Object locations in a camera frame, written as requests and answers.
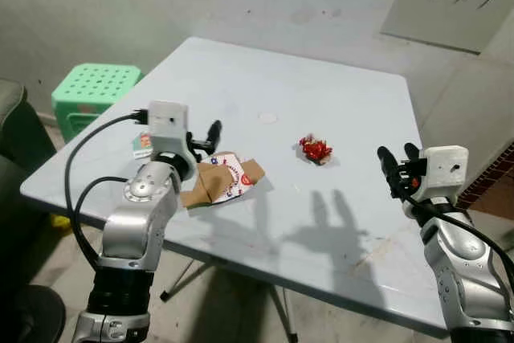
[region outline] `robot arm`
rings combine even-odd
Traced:
[[[492,265],[492,249],[469,231],[430,215],[436,211],[472,227],[467,214],[454,208],[465,182],[467,149],[442,146],[419,152],[407,144],[406,153],[409,161],[398,165],[389,150],[378,150],[392,196],[403,201],[406,215],[421,227],[452,341],[513,341],[508,290]]]
[[[136,343],[146,338],[149,289],[166,224],[177,210],[181,183],[194,175],[199,160],[194,149],[212,154],[221,131],[216,121],[207,141],[193,141],[187,107],[163,101],[150,104],[148,123],[151,159],[124,184],[122,202],[107,218],[94,287],[73,342]]]

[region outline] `white table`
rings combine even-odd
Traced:
[[[166,248],[213,256],[343,308],[446,335],[418,226],[390,197],[376,156],[379,145],[398,156],[405,142],[420,145],[401,76],[191,38],[30,176],[22,193],[62,210],[64,163],[77,141],[155,99],[189,105],[197,138],[220,119],[218,149],[253,157],[266,171],[241,198],[180,209],[166,228]],[[71,170],[75,200],[93,178],[135,174],[142,160],[133,159],[131,142],[143,130],[124,122],[83,147]],[[329,164],[297,157],[295,144],[307,133],[333,146]],[[120,188],[113,182],[91,192],[83,206],[89,222],[101,226]]]

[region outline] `brown cardboard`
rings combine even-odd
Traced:
[[[241,163],[244,173],[252,184],[256,184],[264,176],[264,170],[255,160]],[[226,165],[198,164],[198,179],[193,190],[180,193],[182,205],[185,207],[211,204],[220,197],[234,181]]]

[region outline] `red wrapped candy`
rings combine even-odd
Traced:
[[[323,165],[330,159],[332,148],[327,146],[326,141],[317,140],[312,134],[300,139],[300,145],[302,146],[305,157],[315,163]]]

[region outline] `green plastic stool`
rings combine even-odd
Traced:
[[[91,124],[143,78],[137,67],[83,63],[51,94],[51,105],[66,142]]]

